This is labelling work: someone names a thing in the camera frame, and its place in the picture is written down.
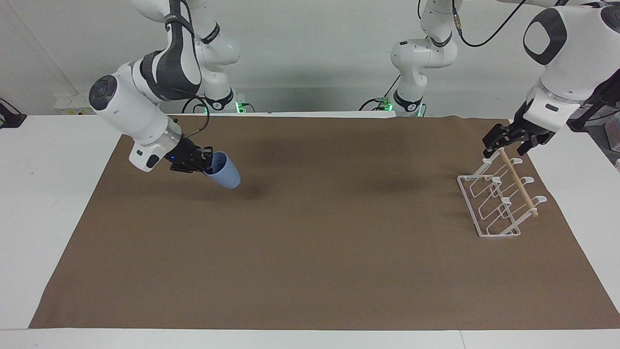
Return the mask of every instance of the white table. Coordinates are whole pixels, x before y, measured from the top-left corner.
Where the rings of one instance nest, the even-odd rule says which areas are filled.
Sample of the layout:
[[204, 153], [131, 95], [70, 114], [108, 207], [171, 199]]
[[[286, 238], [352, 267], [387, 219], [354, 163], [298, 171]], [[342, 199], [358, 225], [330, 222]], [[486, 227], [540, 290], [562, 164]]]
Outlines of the white table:
[[[302, 116], [391, 115], [335, 112]], [[0, 130], [0, 329], [7, 329], [0, 330], [0, 348], [620, 347], [620, 330], [24, 330], [119, 136], [96, 116], [30, 116], [19, 129]], [[530, 157], [620, 309], [620, 221], [616, 218], [620, 174], [588, 135], [568, 129], [550, 144], [532, 150]]]

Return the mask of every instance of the plastic cup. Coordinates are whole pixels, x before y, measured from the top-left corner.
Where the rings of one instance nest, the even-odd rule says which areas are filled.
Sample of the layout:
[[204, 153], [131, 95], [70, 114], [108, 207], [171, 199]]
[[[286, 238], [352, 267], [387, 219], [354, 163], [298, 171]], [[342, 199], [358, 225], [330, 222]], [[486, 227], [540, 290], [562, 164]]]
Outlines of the plastic cup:
[[204, 174], [226, 189], [235, 189], [241, 184], [239, 171], [224, 152], [213, 154], [211, 168]]

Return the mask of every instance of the brown table mat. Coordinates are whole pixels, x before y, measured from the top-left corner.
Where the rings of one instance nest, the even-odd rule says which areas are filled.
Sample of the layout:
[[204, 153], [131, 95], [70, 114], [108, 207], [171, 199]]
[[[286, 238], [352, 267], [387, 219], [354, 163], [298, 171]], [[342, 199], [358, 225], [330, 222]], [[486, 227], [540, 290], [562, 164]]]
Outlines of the brown table mat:
[[495, 122], [214, 118], [195, 142], [231, 156], [235, 191], [142, 173], [123, 137], [30, 327], [619, 328], [540, 180], [522, 236], [477, 236], [455, 178]]

